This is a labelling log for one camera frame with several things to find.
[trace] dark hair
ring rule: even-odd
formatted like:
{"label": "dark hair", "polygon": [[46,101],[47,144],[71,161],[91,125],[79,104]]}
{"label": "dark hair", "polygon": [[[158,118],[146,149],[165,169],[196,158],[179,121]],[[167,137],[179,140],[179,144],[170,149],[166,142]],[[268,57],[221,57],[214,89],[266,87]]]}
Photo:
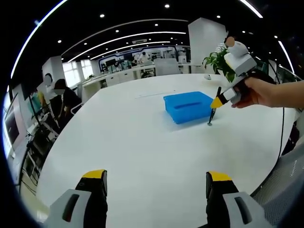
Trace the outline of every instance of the dark hair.
{"label": "dark hair", "polygon": [[65,89],[66,87],[67,87],[67,84],[64,79],[58,79],[54,85],[54,89]]}
{"label": "dark hair", "polygon": [[50,73],[47,73],[46,75],[44,75],[44,77],[45,77],[45,76],[50,76],[51,82],[53,81],[52,75],[51,75]]}

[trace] window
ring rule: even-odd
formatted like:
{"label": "window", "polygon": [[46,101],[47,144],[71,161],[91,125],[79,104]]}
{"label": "window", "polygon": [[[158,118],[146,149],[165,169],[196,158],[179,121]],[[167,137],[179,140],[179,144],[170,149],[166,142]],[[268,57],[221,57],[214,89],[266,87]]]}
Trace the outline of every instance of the window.
{"label": "window", "polygon": [[87,79],[90,75],[93,74],[93,69],[92,69],[90,60],[88,60],[88,59],[81,60],[81,67],[82,67],[82,72],[84,73],[85,79]]}
{"label": "window", "polygon": [[66,85],[72,87],[80,82],[79,72],[77,70],[77,63],[63,63],[63,71],[65,72]]}

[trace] computer monitor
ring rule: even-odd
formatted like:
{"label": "computer monitor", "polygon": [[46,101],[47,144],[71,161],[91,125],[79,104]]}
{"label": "computer monitor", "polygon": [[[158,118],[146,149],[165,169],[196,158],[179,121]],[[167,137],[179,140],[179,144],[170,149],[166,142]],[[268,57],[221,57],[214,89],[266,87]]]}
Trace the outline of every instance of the computer monitor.
{"label": "computer monitor", "polygon": [[106,61],[106,66],[107,67],[109,67],[109,66],[111,66],[111,65],[114,65],[116,63],[116,59],[111,59],[111,60],[109,60],[109,61]]}
{"label": "computer monitor", "polygon": [[13,150],[19,146],[27,135],[19,104],[19,94],[16,94],[8,108],[4,119]]}
{"label": "computer monitor", "polygon": [[129,54],[124,55],[123,58],[124,58],[125,60],[129,60],[129,61],[131,61],[131,62],[134,60],[134,56],[132,55],[132,53],[129,53]]}

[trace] gray chair backrest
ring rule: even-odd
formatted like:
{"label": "gray chair backrest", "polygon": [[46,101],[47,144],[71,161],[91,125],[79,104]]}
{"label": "gray chair backrest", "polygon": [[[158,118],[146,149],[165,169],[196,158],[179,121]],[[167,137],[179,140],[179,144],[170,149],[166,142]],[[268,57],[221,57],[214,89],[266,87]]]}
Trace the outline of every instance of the gray chair backrest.
{"label": "gray chair backrest", "polygon": [[303,187],[304,144],[282,156],[251,197],[264,208],[270,224],[278,225]]}
{"label": "gray chair backrest", "polygon": [[77,85],[77,96],[82,100],[82,83]]}
{"label": "gray chair backrest", "polygon": [[180,74],[179,65],[175,58],[155,59],[156,76]]}

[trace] person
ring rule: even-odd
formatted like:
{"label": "person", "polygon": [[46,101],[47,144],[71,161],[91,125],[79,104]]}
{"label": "person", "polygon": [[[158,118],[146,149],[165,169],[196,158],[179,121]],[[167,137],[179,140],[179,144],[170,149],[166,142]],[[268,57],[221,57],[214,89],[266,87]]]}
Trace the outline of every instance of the person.
{"label": "person", "polygon": [[43,81],[46,86],[45,98],[49,100],[53,115],[55,118],[57,118],[60,114],[60,108],[62,106],[61,96],[57,95],[54,91],[55,83],[50,73],[45,74]]}
{"label": "person", "polygon": [[58,95],[62,95],[62,106],[58,119],[64,120],[65,124],[70,121],[73,117],[71,109],[81,104],[81,99],[74,93],[72,89],[67,87],[66,81],[64,79],[59,79],[56,81],[54,86],[54,91]]}
{"label": "person", "polygon": [[250,77],[245,80],[245,84],[250,89],[250,93],[233,104],[233,108],[245,108],[257,104],[268,107],[304,108],[304,81],[271,84]]}
{"label": "person", "polygon": [[141,56],[139,57],[138,62],[139,62],[139,63],[145,63],[145,62],[148,62],[148,61],[149,61],[149,56],[146,55],[145,52],[143,52],[143,53],[141,54]]}

